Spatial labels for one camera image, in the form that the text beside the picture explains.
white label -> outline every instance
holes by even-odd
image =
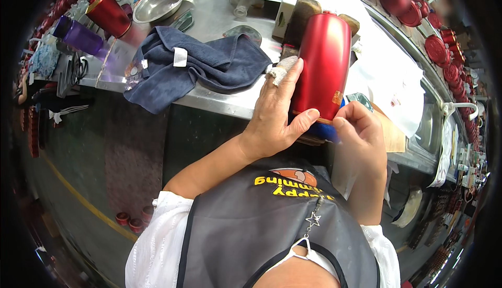
[[[174,67],[186,67],[188,52],[181,47],[174,47]]]

star pendant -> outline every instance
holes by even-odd
[[[312,212],[312,215],[309,217],[309,218],[305,218],[306,221],[308,221],[310,223],[310,227],[314,226],[314,225],[317,225],[317,226],[321,226],[319,225],[319,219],[321,218],[321,215],[319,216],[316,216],[315,215],[315,212]]]

purple water bottle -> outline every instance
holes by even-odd
[[[92,32],[78,21],[72,20],[65,15],[59,21],[52,33],[66,44],[91,55],[102,55],[103,38]]]

sink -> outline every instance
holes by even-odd
[[[443,123],[443,115],[440,109],[439,100],[432,88],[422,80],[422,88],[424,94],[424,111],[422,120],[415,133],[415,137],[409,139],[408,147],[416,152],[421,153],[425,157],[436,157],[441,146],[441,128]]]

white sleeve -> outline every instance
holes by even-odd
[[[181,247],[193,200],[160,191],[152,220],[134,244],[125,268],[127,288],[176,287]]]
[[[398,254],[392,242],[384,236],[380,225],[361,228],[380,267],[380,288],[401,287]]]

